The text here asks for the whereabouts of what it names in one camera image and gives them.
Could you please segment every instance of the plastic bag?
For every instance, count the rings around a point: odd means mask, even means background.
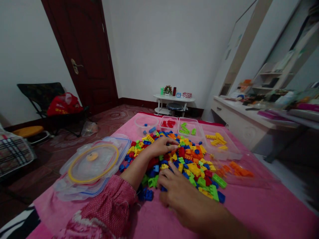
[[[81,135],[83,137],[88,137],[97,132],[98,132],[97,123],[86,121],[84,123]]]

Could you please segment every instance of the door handle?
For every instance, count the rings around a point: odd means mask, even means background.
[[[77,67],[78,66],[84,67],[84,66],[83,65],[77,65],[75,60],[73,60],[73,58],[71,59],[71,63],[72,63],[74,72],[78,75],[79,74],[79,70],[77,69]]]

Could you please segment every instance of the door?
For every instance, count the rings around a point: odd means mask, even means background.
[[[83,106],[93,115],[115,107],[118,96],[101,0],[42,3]]]

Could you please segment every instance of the bottle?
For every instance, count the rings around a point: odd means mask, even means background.
[[[239,95],[242,95],[242,92],[240,91],[240,86],[238,86],[237,90],[230,95],[230,98],[237,99]]]

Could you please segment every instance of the plaid blanket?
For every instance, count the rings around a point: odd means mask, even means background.
[[[0,177],[23,167],[36,158],[28,142],[0,125]]]

